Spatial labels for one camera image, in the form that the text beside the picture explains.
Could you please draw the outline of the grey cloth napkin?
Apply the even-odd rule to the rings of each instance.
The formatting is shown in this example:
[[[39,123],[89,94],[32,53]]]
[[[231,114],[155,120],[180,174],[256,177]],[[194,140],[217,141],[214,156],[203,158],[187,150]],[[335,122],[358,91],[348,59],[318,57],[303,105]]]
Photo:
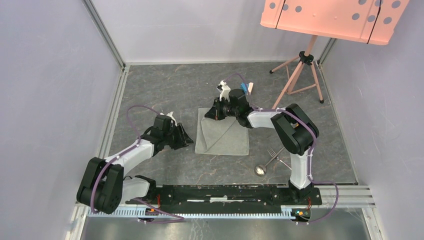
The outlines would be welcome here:
[[[199,108],[197,117],[196,154],[247,156],[250,151],[248,129],[235,117],[223,120],[206,118],[208,108]]]

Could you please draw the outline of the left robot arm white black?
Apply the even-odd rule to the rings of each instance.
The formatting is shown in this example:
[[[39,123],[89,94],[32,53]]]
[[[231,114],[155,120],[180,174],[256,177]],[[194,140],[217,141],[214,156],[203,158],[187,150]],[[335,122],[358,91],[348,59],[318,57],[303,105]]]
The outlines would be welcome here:
[[[145,204],[157,198],[156,181],[142,175],[125,177],[130,170],[156,156],[165,147],[185,148],[194,141],[171,113],[159,114],[154,123],[134,143],[106,158],[88,161],[80,182],[76,201],[94,213],[113,213],[120,204],[139,198]]]

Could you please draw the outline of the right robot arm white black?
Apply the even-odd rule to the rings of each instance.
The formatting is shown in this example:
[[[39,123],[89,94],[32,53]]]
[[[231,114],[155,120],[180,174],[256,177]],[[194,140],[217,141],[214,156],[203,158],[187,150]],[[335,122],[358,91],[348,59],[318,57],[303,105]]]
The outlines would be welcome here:
[[[228,98],[215,98],[204,116],[215,121],[234,117],[241,126],[249,129],[274,129],[283,147],[290,153],[289,199],[295,204],[302,204],[309,198],[314,188],[312,153],[319,130],[298,104],[276,109],[253,107],[242,89],[233,89],[229,91]]]

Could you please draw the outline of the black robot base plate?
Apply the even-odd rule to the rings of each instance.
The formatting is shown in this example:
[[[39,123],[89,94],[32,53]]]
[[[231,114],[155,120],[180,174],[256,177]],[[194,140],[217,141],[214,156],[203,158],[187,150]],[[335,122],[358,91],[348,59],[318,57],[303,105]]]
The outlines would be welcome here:
[[[317,187],[286,184],[162,185],[142,200],[172,214],[277,214],[282,206],[320,206]]]

